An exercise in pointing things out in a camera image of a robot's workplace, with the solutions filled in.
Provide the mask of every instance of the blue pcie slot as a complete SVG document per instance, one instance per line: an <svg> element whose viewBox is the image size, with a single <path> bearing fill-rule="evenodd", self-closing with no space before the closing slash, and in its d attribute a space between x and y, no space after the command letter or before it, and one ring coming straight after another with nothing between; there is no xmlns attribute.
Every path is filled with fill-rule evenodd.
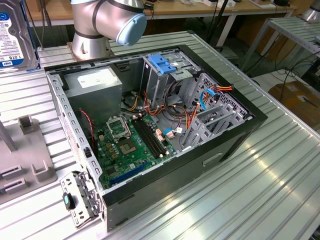
<svg viewBox="0 0 320 240"><path fill-rule="evenodd" d="M127 178L130 178L132 177L133 175L141 172L144 168L145 168L145 165L147 165L148 162L145 162L144 164L142 164L141 166L131 170L131 171L128 171L127 173L121 175L121 176L118 176L116 177L115 179L112 179L110 181L110 184L113 185L113 184L117 184L119 182L122 182L123 180L127 179Z"/></svg>

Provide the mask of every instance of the hard drive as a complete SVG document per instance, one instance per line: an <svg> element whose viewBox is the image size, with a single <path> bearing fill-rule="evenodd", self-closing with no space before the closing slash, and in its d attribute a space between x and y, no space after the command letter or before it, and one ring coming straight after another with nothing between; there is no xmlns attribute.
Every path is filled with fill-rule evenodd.
<svg viewBox="0 0 320 240"><path fill-rule="evenodd" d="M40 68L24 0L0 1L0 73Z"/></svg>

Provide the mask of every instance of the ram slot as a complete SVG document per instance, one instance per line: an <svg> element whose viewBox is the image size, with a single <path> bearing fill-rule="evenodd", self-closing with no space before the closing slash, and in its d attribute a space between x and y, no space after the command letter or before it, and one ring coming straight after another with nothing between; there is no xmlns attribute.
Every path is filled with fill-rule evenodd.
<svg viewBox="0 0 320 240"><path fill-rule="evenodd" d="M136 129L140 137L142 138L145 145L151 151L153 157L155 159L159 158L160 154L162 154L163 152L161 148L159 148L158 146L159 142L157 142L156 137L150 132L147 124L142 119L139 119L139 120L132 121L132 125L134 126L134 128Z"/></svg>
<svg viewBox="0 0 320 240"><path fill-rule="evenodd" d="M148 135L148 137L150 138L151 142L153 142L153 144L155 145L157 150L160 152L160 154L164 155L166 153L165 149L161 146L161 144L159 143L158 139L155 137L155 135L153 134L152 130L150 130L150 128L148 127L146 122L141 119L138 123L141 125L142 129Z"/></svg>

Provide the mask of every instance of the white sticker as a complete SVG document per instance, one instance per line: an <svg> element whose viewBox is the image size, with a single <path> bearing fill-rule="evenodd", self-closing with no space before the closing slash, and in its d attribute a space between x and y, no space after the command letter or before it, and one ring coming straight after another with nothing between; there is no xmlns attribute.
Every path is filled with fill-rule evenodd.
<svg viewBox="0 0 320 240"><path fill-rule="evenodd" d="M9 14L0 12L0 68L19 65L24 61L18 39L9 32L11 25Z"/></svg>
<svg viewBox="0 0 320 240"><path fill-rule="evenodd" d="M83 89L100 85L100 84L107 84L107 83L111 84L116 80L117 80L117 77L115 77L108 68L103 69L99 72L82 75L78 77L78 81Z"/></svg>
<svg viewBox="0 0 320 240"><path fill-rule="evenodd" d="M290 91L292 91L292 92L296 92L296 91L298 91L298 88L296 88L296 86L294 86L294 85L288 85L288 86L286 86Z"/></svg>

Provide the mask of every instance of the aluminum table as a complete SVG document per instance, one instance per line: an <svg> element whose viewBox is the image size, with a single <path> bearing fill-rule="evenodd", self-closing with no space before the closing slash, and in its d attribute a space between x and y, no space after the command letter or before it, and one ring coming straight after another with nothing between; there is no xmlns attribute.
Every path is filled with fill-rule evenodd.
<svg viewBox="0 0 320 240"><path fill-rule="evenodd" d="M320 136L195 34L145 36L115 54L188 45L265 114L229 159L111 232L100 219L75 229L59 181L0 205L1 239L307 239L320 224ZM66 46L40 51L42 66L74 61ZM0 77L0 119L40 122L58 178L77 170L43 70Z"/></svg>
<svg viewBox="0 0 320 240"><path fill-rule="evenodd" d="M292 58L293 61L290 65L291 67L293 67L294 64L299 60L299 56L304 49L320 57L320 44L315 40L317 36L320 36L320 22L309 23L297 16L285 18L270 18L264 22L261 30L259 31L247 54L245 55L243 64L241 66L242 70L244 70L248 65L252 54L256 50L258 44L260 43L269 27L273 28L276 32L272 35L269 42L266 44L265 48L261 52L261 55L264 55L266 51L272 46L272 43L276 40L278 35L282 34L301 47L297 54Z"/></svg>

